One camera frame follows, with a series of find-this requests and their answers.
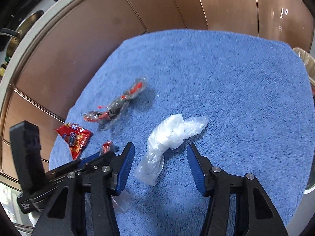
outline blue cloth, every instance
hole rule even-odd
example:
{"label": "blue cloth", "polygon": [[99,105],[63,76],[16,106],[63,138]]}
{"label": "blue cloth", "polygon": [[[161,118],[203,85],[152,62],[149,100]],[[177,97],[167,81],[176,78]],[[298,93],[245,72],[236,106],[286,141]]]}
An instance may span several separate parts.
{"label": "blue cloth", "polygon": [[[83,121],[85,112],[107,105],[140,76],[148,78],[147,89],[112,130]],[[200,135],[166,151],[157,186],[145,185],[133,171],[151,131],[176,113],[185,119],[207,115],[210,122]],[[126,40],[86,86],[66,121],[94,133],[81,157],[96,153],[107,140],[118,153],[128,141],[135,145],[126,185],[134,202],[128,213],[116,214],[121,235],[199,234],[209,198],[194,184],[188,143],[230,174],[253,173],[285,224],[302,198],[314,155],[314,104],[300,58],[285,43],[228,32],[172,30]],[[50,168],[70,161],[58,136]]]}

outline blue logo on packet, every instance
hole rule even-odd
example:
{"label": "blue logo on packet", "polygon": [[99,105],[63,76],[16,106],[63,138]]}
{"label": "blue logo on packet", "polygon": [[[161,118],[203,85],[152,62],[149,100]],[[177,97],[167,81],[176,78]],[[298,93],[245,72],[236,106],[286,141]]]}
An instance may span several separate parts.
{"label": "blue logo on packet", "polygon": [[72,124],[72,125],[71,125],[71,128],[74,129],[74,130],[76,130],[76,129],[78,128],[78,125]]}
{"label": "blue logo on packet", "polygon": [[70,146],[73,146],[73,145],[74,145],[75,139],[76,139],[76,134],[75,134],[74,132],[72,132],[72,133],[70,134],[70,138],[69,138],[69,145],[70,145]]}

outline white plastic bag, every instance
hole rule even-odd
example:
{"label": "white plastic bag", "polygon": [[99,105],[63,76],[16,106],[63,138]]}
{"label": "white plastic bag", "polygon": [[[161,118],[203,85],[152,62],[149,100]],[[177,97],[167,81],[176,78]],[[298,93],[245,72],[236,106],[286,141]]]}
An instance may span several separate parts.
{"label": "white plastic bag", "polygon": [[150,134],[148,151],[137,166],[134,175],[143,183],[155,186],[164,166],[163,153],[176,149],[187,138],[200,134],[208,124],[208,117],[191,117],[184,121],[175,114],[162,121]]}

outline small red candy wrapper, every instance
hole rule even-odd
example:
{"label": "small red candy wrapper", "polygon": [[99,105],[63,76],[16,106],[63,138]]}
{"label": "small red candy wrapper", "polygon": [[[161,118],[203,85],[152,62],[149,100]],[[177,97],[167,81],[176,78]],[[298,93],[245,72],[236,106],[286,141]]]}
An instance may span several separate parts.
{"label": "small red candy wrapper", "polygon": [[113,142],[107,141],[102,146],[101,154],[106,154],[110,151],[113,151]]}
{"label": "small red candy wrapper", "polygon": [[91,136],[91,131],[80,127],[76,123],[65,123],[56,129],[61,137],[67,142],[72,158],[76,160]]}

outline metal screw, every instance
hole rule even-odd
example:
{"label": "metal screw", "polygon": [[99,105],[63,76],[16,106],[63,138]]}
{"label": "metal screw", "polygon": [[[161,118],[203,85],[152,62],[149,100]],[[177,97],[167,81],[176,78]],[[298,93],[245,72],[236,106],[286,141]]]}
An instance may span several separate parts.
{"label": "metal screw", "polygon": [[68,175],[67,175],[67,177],[68,178],[74,178],[76,176],[76,174],[74,173],[74,172],[70,172],[70,173],[68,173]]}
{"label": "metal screw", "polygon": [[246,174],[246,177],[249,179],[249,180],[253,180],[255,178],[255,176],[252,174],[252,173],[247,173]]}
{"label": "metal screw", "polygon": [[221,171],[221,168],[220,168],[220,167],[217,167],[217,166],[213,166],[213,167],[212,167],[212,171],[217,173],[217,172],[220,172],[220,171]]}
{"label": "metal screw", "polygon": [[111,170],[111,167],[110,166],[104,166],[104,167],[102,167],[102,171],[103,172],[108,172],[108,171],[110,171]]}

